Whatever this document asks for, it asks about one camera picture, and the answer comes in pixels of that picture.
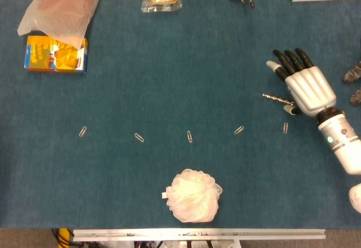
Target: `white robotic hand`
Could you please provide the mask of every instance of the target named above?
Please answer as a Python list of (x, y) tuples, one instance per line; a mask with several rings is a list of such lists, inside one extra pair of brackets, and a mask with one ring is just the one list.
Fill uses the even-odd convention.
[(299, 48), (296, 53), (302, 62), (288, 50), (285, 54), (290, 61), (278, 50), (273, 53), (282, 65), (268, 61), (267, 66), (286, 83), (299, 109), (310, 117), (317, 117), (318, 129), (346, 172), (361, 174), (361, 141), (343, 111), (333, 107), (336, 95), (321, 70)]

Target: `white bath sponge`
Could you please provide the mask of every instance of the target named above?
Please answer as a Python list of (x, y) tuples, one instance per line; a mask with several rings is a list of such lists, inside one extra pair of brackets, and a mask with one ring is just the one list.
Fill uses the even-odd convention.
[(162, 198), (174, 217), (184, 223), (210, 222), (218, 210), (222, 188), (213, 177), (202, 171), (185, 169), (175, 176)]

